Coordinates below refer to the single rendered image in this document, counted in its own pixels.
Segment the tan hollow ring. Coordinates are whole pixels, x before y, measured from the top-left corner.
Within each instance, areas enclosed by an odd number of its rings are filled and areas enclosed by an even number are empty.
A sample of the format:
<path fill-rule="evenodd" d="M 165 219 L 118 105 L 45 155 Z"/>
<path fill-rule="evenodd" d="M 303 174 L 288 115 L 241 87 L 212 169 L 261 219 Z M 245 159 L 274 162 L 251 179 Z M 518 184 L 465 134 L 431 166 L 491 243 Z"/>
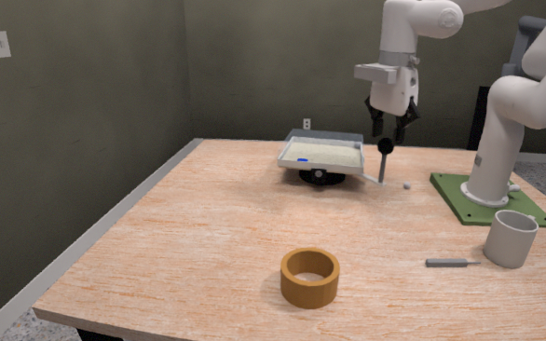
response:
<path fill-rule="evenodd" d="M 325 250 L 313 247 L 292 250 L 286 253 L 280 262 L 281 294 L 287 302 L 296 307 L 304 309 L 326 307 L 336 297 L 339 272 L 338 260 Z M 324 277 L 324 280 L 305 281 L 294 277 L 301 273 L 317 274 Z"/>

